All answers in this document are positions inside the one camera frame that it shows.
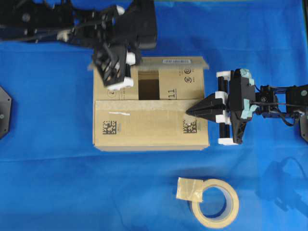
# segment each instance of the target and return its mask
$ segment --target white tape strip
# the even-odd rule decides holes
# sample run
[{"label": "white tape strip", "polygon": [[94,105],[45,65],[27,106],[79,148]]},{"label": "white tape strip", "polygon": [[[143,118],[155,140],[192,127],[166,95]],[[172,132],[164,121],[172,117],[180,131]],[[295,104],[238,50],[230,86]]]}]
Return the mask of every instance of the white tape strip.
[{"label": "white tape strip", "polygon": [[[226,208],[222,214],[216,218],[207,218],[200,209],[202,194],[209,188],[217,188],[222,191],[226,198]],[[177,198],[190,201],[193,214],[205,227],[221,229],[230,225],[237,217],[239,211],[239,198],[236,191],[222,180],[194,180],[179,178]]]}]

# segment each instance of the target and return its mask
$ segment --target torn tape piece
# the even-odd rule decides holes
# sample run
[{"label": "torn tape piece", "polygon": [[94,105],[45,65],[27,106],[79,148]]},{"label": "torn tape piece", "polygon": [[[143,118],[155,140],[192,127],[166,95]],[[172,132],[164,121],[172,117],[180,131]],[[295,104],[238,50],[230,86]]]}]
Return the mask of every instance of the torn tape piece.
[{"label": "torn tape piece", "polygon": [[177,199],[202,202],[203,180],[192,180],[179,177]]}]

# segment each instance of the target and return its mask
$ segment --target robotic arm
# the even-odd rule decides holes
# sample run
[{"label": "robotic arm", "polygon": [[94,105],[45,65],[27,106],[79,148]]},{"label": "robotic arm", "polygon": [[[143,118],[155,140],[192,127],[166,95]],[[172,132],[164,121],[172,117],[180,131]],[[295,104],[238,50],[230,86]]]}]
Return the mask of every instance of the robotic arm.
[{"label": "robotic arm", "polygon": [[133,84],[129,66],[140,63],[141,50],[156,47],[156,38],[152,0],[133,0],[126,11],[82,10],[71,0],[53,7],[46,1],[0,0],[0,41],[60,41],[94,49],[93,64],[110,90]]},{"label": "robotic arm", "polygon": [[[217,78],[218,91],[186,113],[219,123],[219,144],[242,144],[246,124],[252,120],[253,114],[281,118],[288,126],[299,122],[301,136],[308,142],[308,85],[286,88],[261,86],[259,90],[247,69],[217,72]],[[285,94],[286,103],[279,103],[277,94]],[[285,105],[286,112],[282,112],[279,105]],[[233,138],[230,138],[230,126]]]},{"label": "robotic arm", "polygon": [[12,99],[0,87],[0,139],[9,132]]}]

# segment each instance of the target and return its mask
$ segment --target box flap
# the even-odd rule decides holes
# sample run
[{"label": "box flap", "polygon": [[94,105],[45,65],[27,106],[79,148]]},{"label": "box flap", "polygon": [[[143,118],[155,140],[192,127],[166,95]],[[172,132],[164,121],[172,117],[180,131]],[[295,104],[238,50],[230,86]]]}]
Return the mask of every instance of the box flap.
[{"label": "box flap", "polygon": [[96,101],[95,146],[207,147],[207,121],[185,114],[198,101]]},{"label": "box flap", "polygon": [[143,57],[138,65],[139,70],[160,70],[160,69],[209,69],[208,64],[201,56],[183,57]]}]

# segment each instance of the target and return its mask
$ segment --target blue tablecloth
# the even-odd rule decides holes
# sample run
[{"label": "blue tablecloth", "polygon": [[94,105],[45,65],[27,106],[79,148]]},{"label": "blue tablecloth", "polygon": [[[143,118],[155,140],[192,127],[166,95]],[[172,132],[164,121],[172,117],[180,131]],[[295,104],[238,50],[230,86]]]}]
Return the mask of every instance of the blue tablecloth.
[{"label": "blue tablecloth", "polygon": [[[207,94],[217,71],[240,67],[258,86],[308,83],[301,0],[155,5],[158,44],[144,55],[203,56]],[[209,123],[211,146],[201,152],[100,152],[92,145],[91,54],[57,43],[0,44],[0,85],[13,98],[11,131],[0,140],[1,231],[206,230],[176,200],[178,177],[234,187],[240,210],[225,230],[308,229],[308,144],[297,126],[255,116],[236,147],[219,146]],[[209,207],[217,197],[205,197]]]}]

